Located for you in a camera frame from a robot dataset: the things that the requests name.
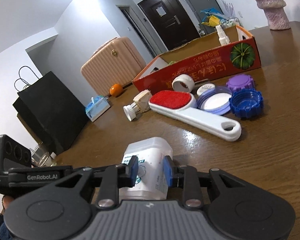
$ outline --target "handle hole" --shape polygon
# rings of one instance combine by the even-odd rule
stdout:
[[[223,130],[225,131],[232,131],[233,128],[236,126],[235,123],[232,123],[232,122],[223,122],[221,124],[221,127],[223,128]]]
[[[227,127],[227,128],[223,128],[223,129],[226,131],[231,131],[231,130],[233,130],[233,127]]]

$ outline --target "tissue box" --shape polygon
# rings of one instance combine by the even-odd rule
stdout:
[[[92,122],[94,122],[99,116],[101,116],[110,105],[106,98],[103,96],[98,96],[93,99],[94,102],[91,102],[86,107],[86,114]]]
[[[217,32],[195,39],[154,58],[132,83],[139,92],[148,89],[154,95],[161,90],[173,90],[172,81],[181,74],[197,82],[260,68],[254,36],[238,25],[224,31],[230,44],[220,46]]]

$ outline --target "camera lens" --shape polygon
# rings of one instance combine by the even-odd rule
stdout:
[[[10,142],[6,142],[4,144],[4,150],[6,151],[7,154],[11,154],[12,153],[12,147],[11,147],[11,143]]]
[[[18,161],[21,160],[21,158],[22,158],[22,151],[21,151],[20,147],[16,146],[16,147],[14,148],[14,156],[15,156],[15,158],[16,158]]]
[[[27,163],[30,159],[30,155],[28,152],[23,153],[23,160]]]

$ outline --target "yellow object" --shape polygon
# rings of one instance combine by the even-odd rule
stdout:
[[[216,27],[217,25],[220,25],[219,21],[220,19],[218,17],[215,17],[214,15],[208,16],[209,22],[202,22],[203,25],[208,25],[210,27]]]
[[[119,96],[123,91],[123,88],[120,84],[114,84],[111,88],[110,88],[110,95],[113,97],[117,97]]]

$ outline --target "pink suitcase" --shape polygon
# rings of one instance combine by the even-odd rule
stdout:
[[[128,85],[146,67],[129,38],[114,38],[103,44],[81,67],[81,74],[98,95],[109,95],[118,83]]]

